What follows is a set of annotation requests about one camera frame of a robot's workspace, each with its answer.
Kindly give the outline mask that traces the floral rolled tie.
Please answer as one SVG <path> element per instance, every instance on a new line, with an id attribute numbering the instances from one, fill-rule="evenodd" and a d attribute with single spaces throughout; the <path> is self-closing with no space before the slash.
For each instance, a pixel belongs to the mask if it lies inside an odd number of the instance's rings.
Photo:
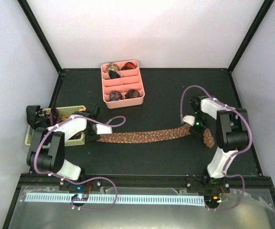
<path id="1" fill-rule="evenodd" d="M 109 72 L 109 71 L 118 72 L 119 70 L 120 70 L 119 65 L 115 62 L 108 63 L 105 69 L 106 72 Z"/>

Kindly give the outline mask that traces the dark striped tie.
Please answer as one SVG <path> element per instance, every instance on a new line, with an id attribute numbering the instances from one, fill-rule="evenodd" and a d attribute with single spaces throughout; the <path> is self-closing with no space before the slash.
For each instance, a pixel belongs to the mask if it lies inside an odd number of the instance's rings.
<path id="1" fill-rule="evenodd" d="M 54 126 L 60 123 L 60 113 L 57 108 L 52 108 L 49 116 L 50 125 Z"/>

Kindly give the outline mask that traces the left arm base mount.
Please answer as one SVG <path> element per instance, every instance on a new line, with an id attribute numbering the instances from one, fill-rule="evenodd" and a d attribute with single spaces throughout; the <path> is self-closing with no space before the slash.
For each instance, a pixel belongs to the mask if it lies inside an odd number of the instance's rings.
<path id="1" fill-rule="evenodd" d="M 81 208 L 90 199 L 92 192 L 100 191 L 101 183 L 102 179 L 92 180 L 80 185 L 62 181 L 59 186 L 59 191 L 73 194 L 70 203 L 73 202 L 74 206 Z"/>

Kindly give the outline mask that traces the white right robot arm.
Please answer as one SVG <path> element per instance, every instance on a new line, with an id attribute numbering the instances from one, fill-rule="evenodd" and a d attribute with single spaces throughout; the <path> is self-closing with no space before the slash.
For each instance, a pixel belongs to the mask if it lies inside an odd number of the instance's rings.
<path id="1" fill-rule="evenodd" d="M 207 117 L 216 121 L 215 144 L 217 149 L 212 161 L 205 169 L 207 177 L 201 181 L 204 191 L 213 192 L 218 188 L 217 179 L 223 178 L 239 152 L 248 150 L 252 144 L 251 129 L 247 111 L 244 108 L 229 107 L 216 98 L 206 96 L 194 97 L 190 100 L 194 115 L 186 115 L 183 121 L 189 124 L 193 135 L 206 137 Z"/>

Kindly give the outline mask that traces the yellow patterned tie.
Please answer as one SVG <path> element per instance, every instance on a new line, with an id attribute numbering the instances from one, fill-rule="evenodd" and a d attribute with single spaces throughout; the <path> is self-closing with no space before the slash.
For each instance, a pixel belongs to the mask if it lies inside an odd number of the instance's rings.
<path id="1" fill-rule="evenodd" d="M 85 108 L 80 108 L 80 109 L 78 110 L 78 112 L 85 112 L 85 111 L 86 111 Z M 60 117 L 60 121 L 65 121 L 65 120 L 68 119 L 70 116 L 71 116 L 71 115 L 63 115 L 63 116 Z"/>

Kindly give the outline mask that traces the brown floral necktie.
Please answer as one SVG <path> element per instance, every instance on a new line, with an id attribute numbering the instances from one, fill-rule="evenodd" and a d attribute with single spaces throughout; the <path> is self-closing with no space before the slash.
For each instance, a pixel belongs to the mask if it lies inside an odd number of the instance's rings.
<path id="1" fill-rule="evenodd" d="M 166 130 L 101 134 L 97 142 L 116 144 L 145 144 L 174 140 L 192 134 L 192 127 L 190 125 L 184 125 L 178 128 Z"/>

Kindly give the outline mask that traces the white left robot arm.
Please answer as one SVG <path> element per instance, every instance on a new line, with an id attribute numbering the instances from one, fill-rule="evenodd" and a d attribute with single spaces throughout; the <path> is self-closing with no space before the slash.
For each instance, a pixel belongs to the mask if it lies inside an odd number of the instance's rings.
<path id="1" fill-rule="evenodd" d="M 94 104 L 85 111 L 74 112 L 68 119 L 54 126 L 34 129 L 27 165 L 39 174 L 70 179 L 72 187 L 83 190 L 87 178 L 81 175 L 82 168 L 65 159 L 65 142 L 79 132 L 86 134 L 87 141 L 99 140 L 96 127 L 99 112 L 99 106 Z"/>

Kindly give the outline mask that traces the black patterned tie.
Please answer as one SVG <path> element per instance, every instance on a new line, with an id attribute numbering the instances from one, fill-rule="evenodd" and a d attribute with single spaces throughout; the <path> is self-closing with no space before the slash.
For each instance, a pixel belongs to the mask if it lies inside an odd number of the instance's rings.
<path id="1" fill-rule="evenodd" d="M 27 123 L 33 129 L 38 127 L 47 128 L 50 124 L 50 113 L 40 105 L 28 105 L 26 107 Z"/>

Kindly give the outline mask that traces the black orange rolled tie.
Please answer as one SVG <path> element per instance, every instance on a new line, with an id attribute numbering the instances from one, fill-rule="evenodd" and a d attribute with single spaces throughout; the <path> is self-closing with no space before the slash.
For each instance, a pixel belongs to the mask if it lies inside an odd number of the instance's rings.
<path id="1" fill-rule="evenodd" d="M 136 66 L 133 62 L 126 62 L 122 68 L 121 71 L 126 71 L 126 70 L 133 70 L 136 69 Z"/>

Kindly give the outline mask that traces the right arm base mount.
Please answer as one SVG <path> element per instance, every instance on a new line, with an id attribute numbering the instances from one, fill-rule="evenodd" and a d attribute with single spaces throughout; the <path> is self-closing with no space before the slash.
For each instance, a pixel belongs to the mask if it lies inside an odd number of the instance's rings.
<path id="1" fill-rule="evenodd" d="M 222 202 L 228 200 L 230 188 L 224 178 L 210 178 L 207 175 L 187 176 L 186 188 L 188 193 L 197 193 L 204 197 L 208 208 L 216 210 Z"/>

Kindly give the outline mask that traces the black corner frame post right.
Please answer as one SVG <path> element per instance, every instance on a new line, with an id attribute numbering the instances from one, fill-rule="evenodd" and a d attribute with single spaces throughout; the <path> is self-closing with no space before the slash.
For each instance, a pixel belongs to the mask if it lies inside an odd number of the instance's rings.
<path id="1" fill-rule="evenodd" d="M 238 65 L 240 59 L 242 58 L 245 50 L 247 49 L 248 45 L 250 44 L 252 38 L 254 37 L 255 33 L 257 32 L 259 26 L 261 25 L 263 19 L 267 15 L 268 11 L 270 10 L 271 6 L 273 5 L 274 0 L 264 0 L 260 9 L 258 10 L 253 22 L 251 23 L 246 35 L 244 36 L 238 50 L 236 51 L 229 67 L 229 73 L 233 73 L 236 66 Z"/>

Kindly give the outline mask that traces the black corner frame post left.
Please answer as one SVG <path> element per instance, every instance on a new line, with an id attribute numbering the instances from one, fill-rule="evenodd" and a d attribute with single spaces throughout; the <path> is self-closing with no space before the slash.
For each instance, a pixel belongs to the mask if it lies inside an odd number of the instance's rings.
<path id="1" fill-rule="evenodd" d="M 62 67 L 59 64 L 56 55 L 54 54 L 43 30 L 41 29 L 40 24 L 38 23 L 38 20 L 36 19 L 36 16 L 34 15 L 29 3 L 27 0 L 17 0 L 19 3 L 21 9 L 23 10 L 25 16 L 27 17 L 30 25 L 32 26 L 34 32 L 36 33 L 40 43 L 42 44 L 44 50 L 47 53 L 47 56 L 49 57 L 51 63 L 53 64 L 55 70 L 57 73 L 60 73 L 62 71 Z"/>

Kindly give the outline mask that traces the black corner frame post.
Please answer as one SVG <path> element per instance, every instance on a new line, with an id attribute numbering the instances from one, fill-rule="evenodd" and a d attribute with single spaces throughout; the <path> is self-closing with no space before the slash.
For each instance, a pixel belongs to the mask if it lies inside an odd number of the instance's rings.
<path id="1" fill-rule="evenodd" d="M 41 29 L 40 24 L 38 23 L 38 20 L 36 19 L 36 16 L 34 15 L 29 3 L 27 0 L 17 0 L 19 3 L 21 9 L 23 10 L 25 16 L 27 17 L 30 25 L 32 26 L 34 32 L 36 33 L 40 43 L 42 44 L 44 50 L 47 53 L 47 56 L 49 57 L 51 63 L 53 64 L 55 70 L 57 73 L 60 73 L 62 71 L 62 67 L 59 64 L 56 55 L 54 54 L 43 30 Z"/>
<path id="2" fill-rule="evenodd" d="M 252 38 L 254 37 L 255 33 L 257 32 L 259 26 L 261 25 L 263 19 L 267 15 L 268 11 L 270 10 L 271 6 L 273 5 L 274 0 L 264 0 L 260 9 L 258 10 L 253 22 L 251 23 L 246 35 L 244 36 L 238 50 L 236 51 L 229 67 L 229 73 L 233 73 L 236 66 L 238 65 L 240 59 L 242 58 L 245 50 L 247 49 L 248 45 L 250 44 Z"/>

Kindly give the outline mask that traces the pink divided organizer box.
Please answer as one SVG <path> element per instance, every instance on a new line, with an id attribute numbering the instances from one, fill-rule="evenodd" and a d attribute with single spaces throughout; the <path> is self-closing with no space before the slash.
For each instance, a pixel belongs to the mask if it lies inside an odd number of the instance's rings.
<path id="1" fill-rule="evenodd" d="M 121 71 L 122 66 L 126 62 L 133 62 L 136 69 Z M 136 60 L 120 61 L 115 62 L 119 65 L 120 70 L 118 71 L 121 78 L 110 79 L 108 72 L 105 71 L 106 65 L 101 65 L 101 80 L 102 80 L 102 97 L 107 108 L 116 109 L 122 107 L 136 106 L 143 104 L 145 91 L 143 86 L 143 80 L 139 68 L 139 63 Z M 136 89 L 140 92 L 140 97 L 133 99 L 126 99 L 125 94 L 130 89 Z M 109 94 L 111 91 L 119 91 L 122 93 L 122 100 L 111 102 Z"/>

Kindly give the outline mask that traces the blue patterned rolled tie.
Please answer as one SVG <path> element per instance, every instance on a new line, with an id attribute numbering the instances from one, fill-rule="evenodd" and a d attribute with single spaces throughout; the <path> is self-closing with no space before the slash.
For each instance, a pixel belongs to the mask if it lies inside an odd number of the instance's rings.
<path id="1" fill-rule="evenodd" d="M 109 98 L 111 102 L 122 100 L 122 93 L 119 91 L 111 91 Z"/>

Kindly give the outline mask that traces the dark brown rolled tie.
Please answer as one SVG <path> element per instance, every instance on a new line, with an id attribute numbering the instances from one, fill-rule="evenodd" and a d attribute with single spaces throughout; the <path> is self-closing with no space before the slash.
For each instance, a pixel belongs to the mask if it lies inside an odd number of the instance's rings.
<path id="1" fill-rule="evenodd" d="M 126 99 L 133 99 L 133 98 L 138 98 L 138 97 L 140 97 L 140 92 L 136 89 L 130 89 L 125 94 Z"/>

